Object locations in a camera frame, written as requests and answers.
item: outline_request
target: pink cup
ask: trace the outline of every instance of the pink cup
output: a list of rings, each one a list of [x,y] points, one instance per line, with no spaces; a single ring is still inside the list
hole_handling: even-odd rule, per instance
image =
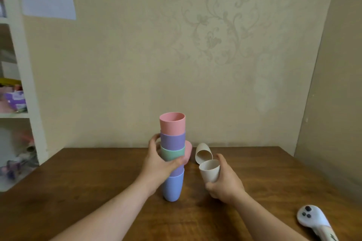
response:
[[[186,130],[186,116],[183,113],[164,113],[160,116],[161,133],[181,135]]]

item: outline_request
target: tan cup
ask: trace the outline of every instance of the tan cup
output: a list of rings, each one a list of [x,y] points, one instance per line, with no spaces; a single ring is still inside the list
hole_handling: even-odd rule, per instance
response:
[[[199,166],[202,179],[204,183],[214,183],[218,180],[220,175],[220,161],[217,159],[207,160]]]
[[[196,148],[195,160],[201,165],[203,162],[212,159],[212,153],[208,145],[200,143]]]

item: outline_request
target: blue cup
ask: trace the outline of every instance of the blue cup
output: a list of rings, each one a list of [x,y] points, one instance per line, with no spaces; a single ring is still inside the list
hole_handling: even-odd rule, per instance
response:
[[[182,174],[180,174],[179,176],[175,177],[170,176],[163,183],[163,197],[167,201],[174,202],[177,199],[179,199],[182,190],[184,173],[185,170],[183,170]]]
[[[178,151],[185,146],[186,133],[181,135],[167,135],[160,133],[161,146],[169,151]]]
[[[170,176],[175,177],[183,173],[183,165],[179,166],[176,170],[172,171]]]

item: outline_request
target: right hand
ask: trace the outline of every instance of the right hand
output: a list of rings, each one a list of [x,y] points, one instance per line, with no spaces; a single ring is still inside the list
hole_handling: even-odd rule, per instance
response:
[[[235,171],[226,162],[222,154],[216,155],[220,161],[220,175],[215,183],[208,182],[205,187],[209,193],[222,202],[233,204],[233,200],[239,193],[245,192],[242,181]]]

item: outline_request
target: floral wallpaper pattern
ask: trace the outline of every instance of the floral wallpaper pattern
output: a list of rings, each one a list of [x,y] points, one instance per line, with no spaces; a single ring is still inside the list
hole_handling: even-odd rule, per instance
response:
[[[73,139],[67,143],[142,146],[158,130],[161,113],[182,111],[193,143],[272,144],[292,154],[329,2],[75,0],[76,23],[61,26],[63,62],[42,60],[42,67],[56,71],[68,57],[87,57],[86,65],[75,62],[76,78],[100,75],[94,85],[112,92],[94,95],[84,87],[87,99],[73,95],[104,126],[75,109],[71,120],[82,131],[68,134]],[[47,43],[41,51],[33,48],[39,57],[54,55],[59,47],[52,42],[61,36],[51,32],[59,23],[44,27],[44,21],[27,18],[39,36],[30,44]],[[99,111],[99,98],[114,112]],[[99,135],[89,138],[95,131]]]

